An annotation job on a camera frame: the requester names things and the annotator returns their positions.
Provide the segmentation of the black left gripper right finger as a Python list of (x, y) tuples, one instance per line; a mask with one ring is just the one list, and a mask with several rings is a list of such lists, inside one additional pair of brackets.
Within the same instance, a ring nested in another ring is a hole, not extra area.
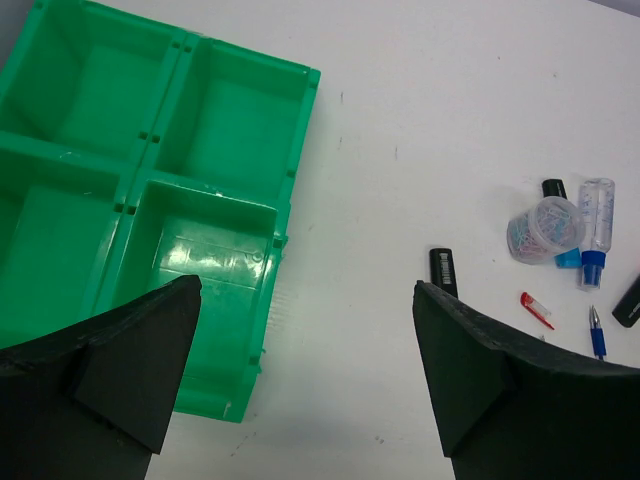
[(459, 479), (635, 479), (639, 372), (580, 355), (418, 282), (413, 318)]

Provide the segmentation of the red transparent pen cap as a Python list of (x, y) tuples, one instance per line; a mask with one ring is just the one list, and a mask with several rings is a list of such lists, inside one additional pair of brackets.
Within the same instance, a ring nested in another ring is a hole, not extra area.
[(550, 311), (546, 307), (544, 307), (540, 302), (538, 302), (534, 297), (532, 297), (529, 293), (523, 292), (521, 294), (520, 304), (523, 306), (525, 310), (527, 310), (532, 316), (534, 316), (541, 324), (543, 324), (550, 330), (555, 329), (555, 327), (549, 321), (549, 317), (551, 315)]

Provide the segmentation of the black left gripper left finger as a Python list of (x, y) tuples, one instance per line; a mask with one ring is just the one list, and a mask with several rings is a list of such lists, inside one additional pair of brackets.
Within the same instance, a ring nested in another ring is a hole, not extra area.
[(183, 275), (2, 349), (2, 478), (144, 478), (165, 440), (201, 288)]

